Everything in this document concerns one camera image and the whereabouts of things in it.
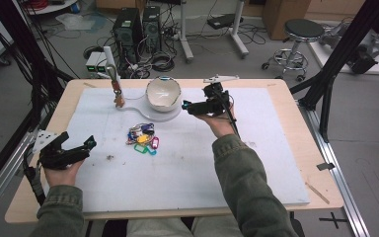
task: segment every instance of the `floor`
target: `floor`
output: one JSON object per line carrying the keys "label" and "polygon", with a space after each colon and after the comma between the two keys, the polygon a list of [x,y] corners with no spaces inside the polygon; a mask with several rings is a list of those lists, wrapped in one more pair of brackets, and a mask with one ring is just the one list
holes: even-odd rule
{"label": "floor", "polygon": [[[97,20],[97,28],[68,32],[57,25],[55,16],[49,14],[41,19],[43,26],[53,32],[49,40],[80,78],[89,78],[83,52],[89,46],[98,43],[101,45],[110,35],[113,23],[104,17],[88,15]],[[188,20],[188,34],[200,32],[201,29],[204,35],[221,33],[209,26],[203,28],[204,22],[205,17]],[[245,18],[242,27],[248,27],[247,24],[260,28],[263,26],[261,19],[255,18]],[[241,35],[243,42],[250,42],[249,37]],[[241,59],[228,35],[214,39],[191,38],[189,44],[194,60],[190,64],[186,64],[182,48],[176,42],[178,55],[174,59],[175,68],[167,73],[152,71],[150,78],[164,74],[189,79],[207,78],[215,74],[239,75],[241,78],[274,78],[279,69],[271,66],[268,70],[261,70],[261,65],[277,49],[291,47],[291,42],[284,45],[281,41],[270,40],[264,31],[258,32],[254,40],[255,42],[246,44],[250,54]],[[310,60],[309,78],[320,67],[306,44],[300,45],[299,50]],[[61,70],[72,74],[59,57],[56,57],[56,61]],[[298,84],[295,74],[288,73],[284,81],[288,87]],[[0,150],[30,109],[30,90],[15,63],[10,66],[0,65]],[[294,98],[302,98],[305,92],[295,94]],[[320,104],[317,107],[317,113],[319,112]],[[379,236],[379,75],[338,75],[331,106],[329,139],[369,234]],[[27,236],[34,228],[33,224],[14,225],[4,220],[5,211],[21,179],[15,176],[0,197],[0,236]],[[333,216],[336,222],[320,220]],[[297,211],[295,217],[301,221],[306,236],[353,236],[348,223],[344,222],[346,217],[342,209]],[[103,226],[103,221],[96,221],[91,236],[101,236]]]}

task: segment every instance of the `person's right hand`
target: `person's right hand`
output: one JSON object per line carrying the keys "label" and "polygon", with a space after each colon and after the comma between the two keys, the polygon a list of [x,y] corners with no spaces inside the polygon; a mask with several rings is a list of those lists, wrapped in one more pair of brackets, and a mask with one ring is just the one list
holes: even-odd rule
{"label": "person's right hand", "polygon": [[[234,118],[235,114],[233,113],[233,105],[231,105],[230,112]],[[227,117],[226,113],[223,113],[220,116],[201,115],[195,117],[204,120],[210,126],[211,130],[217,138],[228,134],[235,134],[235,131],[233,130],[232,124],[230,123],[230,120]]]}
{"label": "person's right hand", "polygon": [[84,161],[78,161],[65,170],[44,169],[48,185],[50,187],[59,185],[75,186],[76,174]]}

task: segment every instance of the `computer tower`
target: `computer tower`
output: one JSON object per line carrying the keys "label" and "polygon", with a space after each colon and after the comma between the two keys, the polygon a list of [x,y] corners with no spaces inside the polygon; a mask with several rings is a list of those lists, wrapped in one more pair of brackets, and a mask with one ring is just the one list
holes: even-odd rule
{"label": "computer tower", "polygon": [[122,8],[113,26],[120,64],[137,63],[143,52],[143,30],[137,8]]}
{"label": "computer tower", "polygon": [[146,51],[162,51],[161,9],[158,6],[147,6],[143,12],[143,32],[146,37]]}

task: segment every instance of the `person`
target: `person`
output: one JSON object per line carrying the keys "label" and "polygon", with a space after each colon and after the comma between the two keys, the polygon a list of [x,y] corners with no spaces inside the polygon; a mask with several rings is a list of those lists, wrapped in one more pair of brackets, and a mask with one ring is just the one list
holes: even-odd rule
{"label": "person", "polygon": [[[155,225],[151,219],[131,220],[128,221],[127,236],[224,236],[222,232],[212,230],[218,227],[217,223],[223,225],[223,231],[230,233],[227,236],[297,236],[285,207],[266,183],[261,159],[235,134],[226,115],[196,117],[204,120],[217,137],[212,144],[214,167],[234,217],[202,217],[194,221],[192,232],[183,228],[178,218],[157,219]],[[74,184],[82,163],[75,163],[63,171],[44,169],[50,189],[38,211],[38,225],[32,237],[81,236],[84,225],[82,191]],[[232,220],[236,220],[238,233],[231,228]]]}

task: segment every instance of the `olive green sleeve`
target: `olive green sleeve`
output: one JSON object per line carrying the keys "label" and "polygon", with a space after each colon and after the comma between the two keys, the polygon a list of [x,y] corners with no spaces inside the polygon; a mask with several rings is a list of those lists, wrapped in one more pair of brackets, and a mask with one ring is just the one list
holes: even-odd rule
{"label": "olive green sleeve", "polygon": [[39,209],[38,225],[30,236],[81,236],[84,225],[82,191],[72,186],[50,188]]}
{"label": "olive green sleeve", "polygon": [[266,183],[258,154],[238,136],[213,143],[215,170],[223,195],[244,236],[297,236],[288,213]]}

